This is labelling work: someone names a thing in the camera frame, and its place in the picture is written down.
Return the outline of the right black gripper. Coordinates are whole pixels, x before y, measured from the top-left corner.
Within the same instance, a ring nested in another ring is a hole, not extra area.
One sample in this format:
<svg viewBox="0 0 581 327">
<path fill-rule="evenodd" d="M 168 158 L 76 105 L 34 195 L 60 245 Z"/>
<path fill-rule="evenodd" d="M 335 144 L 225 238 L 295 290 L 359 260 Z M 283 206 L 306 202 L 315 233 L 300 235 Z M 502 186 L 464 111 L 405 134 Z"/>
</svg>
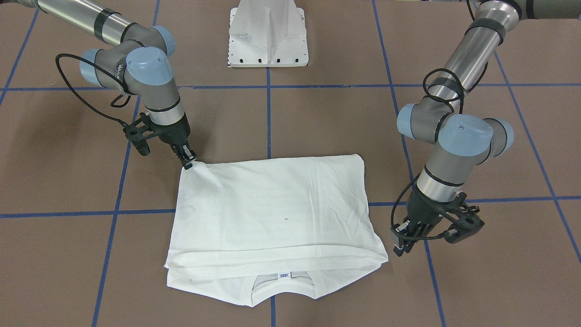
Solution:
<svg viewBox="0 0 581 327">
<path fill-rule="evenodd" d="M 190 169 L 197 159 L 197 155 L 190 149 L 187 141 L 191 129 L 186 114 L 174 124 L 160 125 L 160 130 L 159 138 L 162 142 L 170 145 L 172 151 L 176 153 L 180 160 L 183 169 Z"/>
</svg>

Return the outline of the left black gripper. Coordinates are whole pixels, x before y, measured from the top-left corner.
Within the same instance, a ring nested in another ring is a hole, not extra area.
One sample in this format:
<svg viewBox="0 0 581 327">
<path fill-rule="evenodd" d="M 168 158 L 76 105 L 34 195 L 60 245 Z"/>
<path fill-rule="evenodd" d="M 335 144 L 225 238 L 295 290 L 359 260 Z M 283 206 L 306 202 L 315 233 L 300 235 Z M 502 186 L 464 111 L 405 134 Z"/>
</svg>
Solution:
<svg viewBox="0 0 581 327">
<path fill-rule="evenodd" d="M 442 220 L 442 213 L 447 202 L 440 202 L 427 197 L 415 184 L 410 187 L 411 194 L 405 205 L 407 215 L 402 224 L 392 226 L 392 238 L 394 240 L 394 254 L 401 257 L 409 253 L 413 246 L 422 237 L 427 237 L 434 227 Z"/>
</svg>

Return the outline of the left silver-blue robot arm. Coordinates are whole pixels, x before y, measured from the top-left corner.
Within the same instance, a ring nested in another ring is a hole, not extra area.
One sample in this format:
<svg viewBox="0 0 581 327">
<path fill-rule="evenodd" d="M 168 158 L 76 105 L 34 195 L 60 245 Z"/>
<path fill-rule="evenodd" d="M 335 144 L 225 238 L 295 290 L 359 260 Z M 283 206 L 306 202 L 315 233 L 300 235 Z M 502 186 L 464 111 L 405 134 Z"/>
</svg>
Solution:
<svg viewBox="0 0 581 327">
<path fill-rule="evenodd" d="M 401 108 L 401 135 L 433 145 L 427 163 L 404 188 L 410 191 L 401 223 L 390 218 L 394 253 L 409 253 L 423 240 L 458 243 L 484 222 L 461 190 L 473 169 L 504 154 L 514 142 L 505 120 L 481 119 L 463 110 L 465 98 L 482 80 L 488 60 L 523 20 L 579 19 L 578 0 L 482 0 L 463 39 L 442 68 L 423 80 L 423 99 Z"/>
</svg>

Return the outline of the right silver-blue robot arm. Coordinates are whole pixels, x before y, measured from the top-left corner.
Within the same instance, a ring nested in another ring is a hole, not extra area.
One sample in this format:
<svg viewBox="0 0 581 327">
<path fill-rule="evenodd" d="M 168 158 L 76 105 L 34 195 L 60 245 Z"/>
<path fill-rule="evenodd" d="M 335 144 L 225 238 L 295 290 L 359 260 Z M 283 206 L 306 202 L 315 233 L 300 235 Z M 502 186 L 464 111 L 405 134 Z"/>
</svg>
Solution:
<svg viewBox="0 0 581 327">
<path fill-rule="evenodd" d="M 197 155 L 187 141 L 191 129 L 183 109 L 169 56 L 176 42 L 168 29 L 145 27 L 91 0 L 20 0 L 19 4 L 58 17 L 111 45 L 76 56 L 86 81 L 116 89 L 122 96 L 139 96 L 145 112 L 128 124 L 117 119 L 125 137 L 142 156 L 150 154 L 148 139 L 170 145 L 184 169 Z"/>
</svg>

